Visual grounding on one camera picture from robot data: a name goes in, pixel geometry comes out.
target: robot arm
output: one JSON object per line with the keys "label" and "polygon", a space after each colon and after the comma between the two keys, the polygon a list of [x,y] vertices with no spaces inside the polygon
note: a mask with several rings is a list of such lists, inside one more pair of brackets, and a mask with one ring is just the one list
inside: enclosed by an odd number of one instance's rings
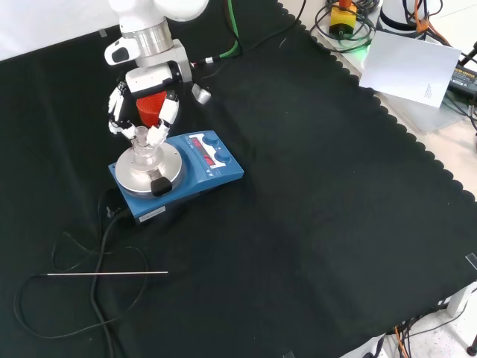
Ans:
{"label": "robot arm", "polygon": [[[166,17],[189,21],[199,16],[209,0],[109,0],[119,16],[123,34],[104,52],[110,65],[135,60],[138,68],[126,74],[110,96],[109,128],[114,134],[133,139],[136,127],[121,116],[129,97],[142,98],[168,91],[172,84],[192,81],[187,53],[179,40],[173,40]],[[203,90],[195,88],[194,96]],[[179,110],[179,100],[173,91],[168,95],[159,114],[159,127],[148,131],[148,144],[161,145],[167,138]]]}

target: paper sheet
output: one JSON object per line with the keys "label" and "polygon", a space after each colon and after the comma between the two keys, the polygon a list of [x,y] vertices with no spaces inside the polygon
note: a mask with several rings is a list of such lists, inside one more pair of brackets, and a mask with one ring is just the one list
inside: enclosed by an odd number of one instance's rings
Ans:
{"label": "paper sheet", "polygon": [[439,107],[461,50],[377,31],[361,87]]}

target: red display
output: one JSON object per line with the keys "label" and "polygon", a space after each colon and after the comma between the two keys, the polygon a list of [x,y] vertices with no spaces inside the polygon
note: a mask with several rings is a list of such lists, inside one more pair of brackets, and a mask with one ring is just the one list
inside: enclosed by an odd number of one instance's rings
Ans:
{"label": "red display", "polygon": [[199,142],[199,139],[197,138],[192,138],[192,142],[194,143],[194,145],[198,148],[202,147],[201,143]]}
{"label": "red display", "polygon": [[200,143],[200,140],[197,138],[191,138],[192,143],[197,147],[199,150],[199,153],[202,154],[203,159],[206,161],[208,166],[214,166],[215,162],[212,160],[212,158],[209,156],[205,148],[202,146],[202,143]]}
{"label": "red display", "polygon": [[203,158],[206,160],[208,166],[213,166],[215,164],[208,155],[204,155]]}

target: white wall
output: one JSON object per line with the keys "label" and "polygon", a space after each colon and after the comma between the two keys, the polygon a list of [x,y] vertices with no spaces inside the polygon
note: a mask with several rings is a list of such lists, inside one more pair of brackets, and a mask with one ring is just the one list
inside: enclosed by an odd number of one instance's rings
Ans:
{"label": "white wall", "polygon": [[0,0],[0,60],[118,22],[107,0]]}

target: black cloth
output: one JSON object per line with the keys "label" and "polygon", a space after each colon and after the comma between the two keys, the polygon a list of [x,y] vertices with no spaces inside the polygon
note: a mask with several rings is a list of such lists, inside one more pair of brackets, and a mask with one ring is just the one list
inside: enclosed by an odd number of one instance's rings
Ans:
{"label": "black cloth", "polygon": [[[245,48],[293,20],[274,0],[236,2]],[[196,22],[171,23],[192,60],[228,46],[221,16],[211,1]],[[100,330],[29,336],[11,307],[21,280],[51,271],[63,230],[96,243],[96,198],[113,186],[107,165],[127,147],[106,126],[116,78],[133,66],[103,61],[114,39],[92,34],[0,63],[3,357],[104,349]],[[119,357],[336,358],[476,278],[464,258],[477,252],[474,197],[302,27],[204,82],[211,102],[183,94],[174,132],[216,131],[246,174],[168,219],[116,231],[112,246],[138,246],[151,269],[171,272],[151,279],[112,326]],[[64,265],[72,252],[64,249]],[[140,268],[124,252],[104,270]],[[140,285],[101,280],[107,315]],[[89,279],[39,280],[26,290],[25,315],[45,334],[77,330],[95,322],[88,294]]]}

